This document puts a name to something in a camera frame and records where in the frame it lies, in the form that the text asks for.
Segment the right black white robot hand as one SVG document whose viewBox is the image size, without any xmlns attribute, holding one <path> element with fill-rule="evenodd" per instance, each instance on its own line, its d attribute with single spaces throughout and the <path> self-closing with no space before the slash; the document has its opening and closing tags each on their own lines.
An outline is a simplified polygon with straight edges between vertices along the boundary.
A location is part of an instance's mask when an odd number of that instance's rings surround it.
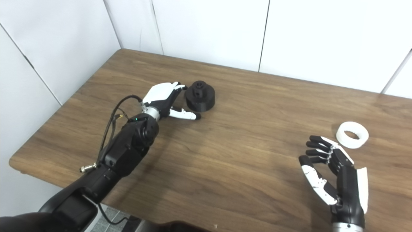
<svg viewBox="0 0 412 232">
<path fill-rule="evenodd" d="M 349 154 L 335 141 L 311 135 L 308 150 L 299 157 L 301 169 L 314 192 L 330 207 L 333 232 L 362 232 L 369 201 L 367 168 L 356 169 Z M 336 186 L 315 169 L 322 163 L 336 175 Z"/>
</svg>

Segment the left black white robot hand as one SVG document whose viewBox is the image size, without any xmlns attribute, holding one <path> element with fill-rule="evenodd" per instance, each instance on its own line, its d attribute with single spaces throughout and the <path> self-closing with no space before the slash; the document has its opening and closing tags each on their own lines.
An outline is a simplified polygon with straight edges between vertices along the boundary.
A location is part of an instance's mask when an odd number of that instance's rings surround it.
<svg viewBox="0 0 412 232">
<path fill-rule="evenodd" d="M 148 114 L 156 121 L 165 117 L 174 117 L 184 120 L 200 120 L 201 114 L 185 111 L 182 108 L 174 107 L 174 101 L 181 91 L 187 89 L 186 85 L 180 82 L 164 82 L 150 88 L 143 101 L 140 103 L 142 113 Z"/>
</svg>

